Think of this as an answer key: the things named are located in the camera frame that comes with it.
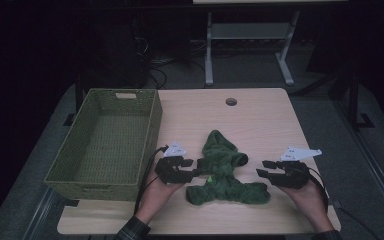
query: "sleeve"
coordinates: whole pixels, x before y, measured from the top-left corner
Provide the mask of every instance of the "sleeve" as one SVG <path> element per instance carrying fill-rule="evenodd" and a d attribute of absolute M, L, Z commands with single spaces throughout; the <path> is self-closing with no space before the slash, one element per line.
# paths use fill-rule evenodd
<path fill-rule="evenodd" d="M 141 222 L 135 216 L 123 226 L 123 228 L 114 237 L 114 240 L 141 240 L 145 239 L 151 230 L 148 225 Z"/>
<path fill-rule="evenodd" d="M 311 240 L 342 240 L 342 237 L 337 230 L 332 230 L 318 233 L 314 235 Z"/>

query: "table leg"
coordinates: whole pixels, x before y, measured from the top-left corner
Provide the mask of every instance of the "table leg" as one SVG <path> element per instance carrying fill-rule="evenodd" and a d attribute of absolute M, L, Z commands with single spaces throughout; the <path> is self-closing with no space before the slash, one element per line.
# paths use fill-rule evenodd
<path fill-rule="evenodd" d="M 276 59 L 279 63 L 280 70 L 282 71 L 283 78 L 285 79 L 286 85 L 293 86 L 294 80 L 292 79 L 292 75 L 289 71 L 288 65 L 286 64 L 286 54 L 288 53 L 289 46 L 291 45 L 292 37 L 294 36 L 295 26 L 297 24 L 299 17 L 299 11 L 295 11 L 292 16 L 292 20 L 289 24 L 288 31 L 285 37 L 285 45 L 280 53 L 276 53 Z"/>
<path fill-rule="evenodd" d="M 211 12 L 207 23 L 207 55 L 205 56 L 205 86 L 213 86 L 213 63 L 211 62 Z"/>

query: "basket handle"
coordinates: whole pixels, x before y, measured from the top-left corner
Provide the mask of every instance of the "basket handle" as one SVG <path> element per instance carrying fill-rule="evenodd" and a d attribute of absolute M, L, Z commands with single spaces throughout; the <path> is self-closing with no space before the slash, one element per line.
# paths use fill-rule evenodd
<path fill-rule="evenodd" d="M 108 188 L 83 188 L 85 192 L 112 192 L 111 189 Z"/>
<path fill-rule="evenodd" d="M 123 93 L 123 92 L 118 92 L 115 93 L 115 97 L 120 100 L 135 100 L 137 98 L 136 93 Z"/>

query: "wooden table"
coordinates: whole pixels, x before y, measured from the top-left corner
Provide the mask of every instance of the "wooden table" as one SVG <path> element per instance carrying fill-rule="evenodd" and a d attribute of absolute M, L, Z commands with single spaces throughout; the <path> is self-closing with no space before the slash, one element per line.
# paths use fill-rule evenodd
<path fill-rule="evenodd" d="M 217 200 L 194 206 L 186 201 L 186 187 L 183 187 L 151 222 L 150 234 L 313 232 L 290 198 L 268 180 L 258 177 L 255 170 L 263 168 L 262 160 L 279 160 L 288 146 L 309 148 L 283 89 L 160 90 L 159 95 L 164 113 L 158 147 L 178 141 L 187 150 L 186 158 L 198 159 L 203 156 L 201 149 L 208 134 L 217 129 L 249 156 L 247 165 L 235 169 L 235 177 L 244 183 L 266 183 L 271 199 L 265 205 Z M 228 106 L 227 98 L 235 98 L 237 105 Z M 317 169 L 312 158 L 305 163 Z M 206 177 L 194 178 L 189 185 L 203 185 Z M 133 209 L 133 202 L 81 200 L 77 207 L 65 207 L 58 231 L 115 234 L 132 216 Z M 341 226 L 331 206 L 328 215 L 339 230 Z"/>

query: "person's right hand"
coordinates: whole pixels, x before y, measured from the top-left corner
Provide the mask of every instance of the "person's right hand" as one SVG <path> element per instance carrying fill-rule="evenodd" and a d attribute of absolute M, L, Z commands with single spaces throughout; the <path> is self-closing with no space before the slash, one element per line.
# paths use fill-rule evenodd
<path fill-rule="evenodd" d="M 327 217 L 322 195 L 319 188 L 312 181 L 300 188 L 279 187 L 294 201 L 297 208 L 310 221 L 316 233 L 334 230 L 332 223 Z"/>
<path fill-rule="evenodd" d="M 148 187 L 142 195 L 140 207 L 135 216 L 145 224 L 154 218 L 154 216 L 164 208 L 171 195 L 180 189 L 184 183 L 165 184 L 155 173 L 155 165 L 152 167 L 148 178 Z"/>

